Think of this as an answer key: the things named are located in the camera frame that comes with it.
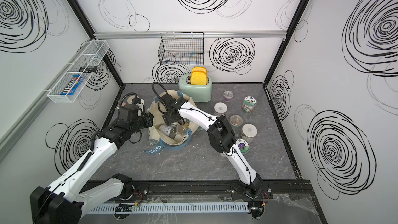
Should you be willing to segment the silver top can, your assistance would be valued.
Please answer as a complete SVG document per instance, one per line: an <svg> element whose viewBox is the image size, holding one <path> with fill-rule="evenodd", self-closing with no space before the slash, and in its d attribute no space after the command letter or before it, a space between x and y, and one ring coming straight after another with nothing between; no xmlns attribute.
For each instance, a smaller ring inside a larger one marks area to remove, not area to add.
<svg viewBox="0 0 398 224"><path fill-rule="evenodd" d="M176 135L176 126L163 124L159 127L159 131L173 139Z"/></svg>

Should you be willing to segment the wide brown seed jar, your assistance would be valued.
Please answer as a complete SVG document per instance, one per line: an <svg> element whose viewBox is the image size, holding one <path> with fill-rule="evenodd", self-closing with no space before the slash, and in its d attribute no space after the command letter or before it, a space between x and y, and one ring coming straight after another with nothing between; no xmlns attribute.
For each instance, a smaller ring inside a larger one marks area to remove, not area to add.
<svg viewBox="0 0 398 224"><path fill-rule="evenodd" d="M184 139L186 128L183 125L176 126L176 135L174 140L181 142Z"/></svg>

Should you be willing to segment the beige canvas tote bag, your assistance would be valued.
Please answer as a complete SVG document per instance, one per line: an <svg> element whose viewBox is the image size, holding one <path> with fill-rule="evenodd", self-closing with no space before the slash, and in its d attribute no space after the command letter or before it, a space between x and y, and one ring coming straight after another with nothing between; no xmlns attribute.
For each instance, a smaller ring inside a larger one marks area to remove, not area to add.
<svg viewBox="0 0 398 224"><path fill-rule="evenodd" d="M198 124L188 119L183 121L183 125L178 121L167 124L161 111L165 111L165 108L156 97L148 110L148 113L153 115L153 126L149 128L149 141L155 145L145 151L150 155L159 153L164 148L176 150L185 147L199 128Z"/></svg>

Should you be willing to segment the purple label clear jar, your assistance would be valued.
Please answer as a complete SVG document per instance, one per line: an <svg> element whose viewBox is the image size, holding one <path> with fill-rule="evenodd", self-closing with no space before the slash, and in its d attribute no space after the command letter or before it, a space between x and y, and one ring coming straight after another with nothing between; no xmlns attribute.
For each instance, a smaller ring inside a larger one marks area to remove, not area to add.
<svg viewBox="0 0 398 224"><path fill-rule="evenodd" d="M223 93L223 98L225 102L231 102L234 97L234 93L230 90L227 90Z"/></svg>

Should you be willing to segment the brown seed clear jar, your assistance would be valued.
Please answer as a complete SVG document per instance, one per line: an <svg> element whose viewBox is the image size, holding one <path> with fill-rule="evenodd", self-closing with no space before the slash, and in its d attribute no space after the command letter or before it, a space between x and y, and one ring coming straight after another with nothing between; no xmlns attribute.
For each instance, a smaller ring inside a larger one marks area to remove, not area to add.
<svg viewBox="0 0 398 224"><path fill-rule="evenodd" d="M229 122L233 128L239 128L243 125L243 118L240 115L232 115Z"/></svg>

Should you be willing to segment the white lid glass jar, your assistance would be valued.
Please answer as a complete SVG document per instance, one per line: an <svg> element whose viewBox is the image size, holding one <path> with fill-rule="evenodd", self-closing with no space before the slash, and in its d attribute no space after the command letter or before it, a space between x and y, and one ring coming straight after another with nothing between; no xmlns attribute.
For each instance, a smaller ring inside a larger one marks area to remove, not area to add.
<svg viewBox="0 0 398 224"><path fill-rule="evenodd" d="M257 128L252 124L244 124L241 129L241 138L251 144L258 134Z"/></svg>

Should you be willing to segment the green label lid jar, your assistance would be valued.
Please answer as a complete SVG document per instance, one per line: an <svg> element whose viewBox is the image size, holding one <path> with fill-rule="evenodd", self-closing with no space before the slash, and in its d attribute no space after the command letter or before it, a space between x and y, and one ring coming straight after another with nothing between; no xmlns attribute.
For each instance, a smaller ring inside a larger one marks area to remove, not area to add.
<svg viewBox="0 0 398 224"><path fill-rule="evenodd" d="M247 96L244 98L242 104L242 110L246 113L251 113L254 110L254 107L257 104L257 100L252 96Z"/></svg>

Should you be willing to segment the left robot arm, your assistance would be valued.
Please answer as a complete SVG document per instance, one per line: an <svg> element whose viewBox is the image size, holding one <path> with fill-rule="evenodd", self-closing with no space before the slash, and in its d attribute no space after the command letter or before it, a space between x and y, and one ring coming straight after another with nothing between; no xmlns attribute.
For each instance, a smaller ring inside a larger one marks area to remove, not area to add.
<svg viewBox="0 0 398 224"><path fill-rule="evenodd" d="M120 197L128 200L135 194L132 179L116 174L104 183L82 191L99 167L142 129L152 126L153 116L144 103L121 104L117 119L93 136L89 150L48 187L37 187L30 195L34 224L77 224L91 210Z"/></svg>

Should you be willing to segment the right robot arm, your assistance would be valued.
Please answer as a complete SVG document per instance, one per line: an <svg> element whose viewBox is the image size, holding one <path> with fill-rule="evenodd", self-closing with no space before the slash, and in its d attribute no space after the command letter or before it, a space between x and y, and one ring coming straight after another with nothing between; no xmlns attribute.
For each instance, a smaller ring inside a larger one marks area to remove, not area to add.
<svg viewBox="0 0 398 224"><path fill-rule="evenodd" d="M241 153L235 132L225 116L211 115L193 106L188 100L182 97L175 99L167 93L159 98L158 110L163 114L165 123L187 119L203 128L208 134L211 147L224 154L236 170L244 184L245 194L251 199L260 194L263 180Z"/></svg>

